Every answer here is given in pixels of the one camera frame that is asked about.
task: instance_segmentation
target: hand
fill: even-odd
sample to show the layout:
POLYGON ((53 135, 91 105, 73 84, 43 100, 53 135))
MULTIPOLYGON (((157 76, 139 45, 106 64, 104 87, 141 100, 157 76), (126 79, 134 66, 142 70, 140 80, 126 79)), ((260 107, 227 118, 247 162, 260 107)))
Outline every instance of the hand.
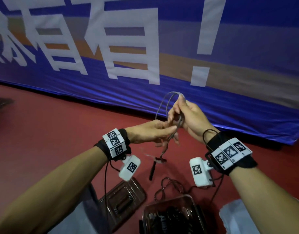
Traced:
POLYGON ((131 143, 155 142, 156 146, 164 145, 167 137, 174 133, 176 126, 170 126, 168 122, 154 120, 141 125, 126 128, 131 143))
MULTIPOLYGON (((208 121, 207 117, 199 108, 199 106, 185 100, 183 95, 179 95, 178 100, 174 103, 172 109, 168 113, 169 124, 177 124, 177 122, 175 122, 174 120, 178 119, 180 112, 184 114, 181 126, 199 142, 203 143, 202 134, 207 129, 212 129, 220 132, 208 121)), ((215 135, 215 132, 207 131, 205 133, 206 143, 208 143, 208 141, 215 135)))

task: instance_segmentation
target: red floor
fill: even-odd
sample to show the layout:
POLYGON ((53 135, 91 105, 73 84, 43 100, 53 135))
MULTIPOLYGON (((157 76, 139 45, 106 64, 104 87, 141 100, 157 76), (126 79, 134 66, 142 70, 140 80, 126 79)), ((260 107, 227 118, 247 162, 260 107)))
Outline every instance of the red floor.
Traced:
MULTIPOLYGON (((23 90, 0 86, 0 97, 10 97, 15 103, 0 114, 0 214, 17 196, 23 193, 52 169, 92 147, 101 136, 114 127, 125 128, 146 122, 145 119, 121 115, 77 103, 47 97, 23 90)), ((147 192, 147 201, 153 201, 154 193, 160 187, 163 177, 169 176, 180 181, 187 189, 194 184, 189 160, 203 157, 206 149, 193 140, 185 131, 179 132, 181 145, 169 146, 165 158, 168 162, 157 165, 154 180, 149 181, 152 160, 142 155, 158 155, 160 149, 151 143, 132 145, 132 151, 142 164, 135 177, 147 192)), ((293 147, 283 147, 279 152, 250 145, 259 167, 284 189, 299 199, 299 141, 293 147)), ((114 163, 120 167, 121 162, 114 163)), ((120 182, 117 172, 109 169, 107 190, 120 182)), ((98 197, 104 194, 104 171, 93 180, 98 197)), ((191 194, 195 202, 205 205, 214 193, 195 189, 191 194)), ((167 197, 178 193, 172 187, 167 189, 167 197)), ((218 216, 219 209, 239 196, 226 177, 211 207, 215 222, 211 226, 217 233, 225 233, 218 216)), ((138 220, 142 218, 141 207, 116 233, 138 233, 138 220)))

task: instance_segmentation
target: forearm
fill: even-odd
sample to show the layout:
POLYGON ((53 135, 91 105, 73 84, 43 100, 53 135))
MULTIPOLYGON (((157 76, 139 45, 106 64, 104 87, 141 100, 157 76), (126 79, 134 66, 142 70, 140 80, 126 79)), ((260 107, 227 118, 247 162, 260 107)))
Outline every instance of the forearm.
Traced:
POLYGON ((299 201, 257 168, 230 174, 260 233, 299 233, 299 201))
POLYGON ((0 233, 45 232, 75 206, 106 163, 105 154, 93 147, 60 165, 6 209, 0 233))

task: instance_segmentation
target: wrist strap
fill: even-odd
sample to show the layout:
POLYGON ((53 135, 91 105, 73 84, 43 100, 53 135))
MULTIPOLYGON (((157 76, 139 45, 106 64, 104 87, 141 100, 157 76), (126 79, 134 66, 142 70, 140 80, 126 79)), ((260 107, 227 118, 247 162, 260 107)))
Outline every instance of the wrist strap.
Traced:
POLYGON ((252 151, 237 138, 229 138, 224 132, 215 135, 208 143, 206 158, 218 172, 229 175, 236 167, 254 168, 258 164, 252 151))
POLYGON ((99 147, 106 155, 108 160, 117 161, 131 154, 129 147, 130 140, 125 129, 114 129, 103 135, 103 139, 97 142, 94 146, 99 147))

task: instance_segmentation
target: black wrist strap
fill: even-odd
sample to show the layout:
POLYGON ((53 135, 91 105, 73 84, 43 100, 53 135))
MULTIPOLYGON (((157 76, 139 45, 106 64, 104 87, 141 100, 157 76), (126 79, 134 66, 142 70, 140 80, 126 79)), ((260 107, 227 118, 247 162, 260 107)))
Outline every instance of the black wrist strap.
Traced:
POLYGON ((114 161, 117 161, 117 160, 120 160, 122 159, 123 157, 126 156, 126 154, 131 154, 131 148, 130 148, 130 140, 128 138, 128 134, 126 132, 125 129, 119 129, 119 132, 121 134, 121 136, 124 138, 124 142, 126 144, 126 147, 127 147, 127 150, 122 152, 121 154, 117 155, 116 157, 112 157, 111 154, 110 154, 110 150, 105 142, 104 139, 101 139, 99 142, 97 142, 94 146, 97 146, 99 147, 103 153, 106 155, 106 157, 108 158, 108 160, 114 160, 114 161))
POLYGON ((236 168, 236 167, 241 167, 241 168, 255 168, 258 164, 257 162, 253 159, 252 156, 247 155, 243 157, 241 160, 237 161, 234 163, 231 167, 228 169, 224 170, 222 167, 219 165, 219 163, 214 159, 214 157, 211 155, 211 152, 215 151, 220 145, 224 144, 226 141, 229 141, 231 138, 229 138, 224 132, 219 132, 216 134, 208 143, 207 143, 207 149, 209 152, 206 154, 206 158, 208 161, 211 163, 213 168, 217 170, 219 173, 229 175, 230 172, 236 168))

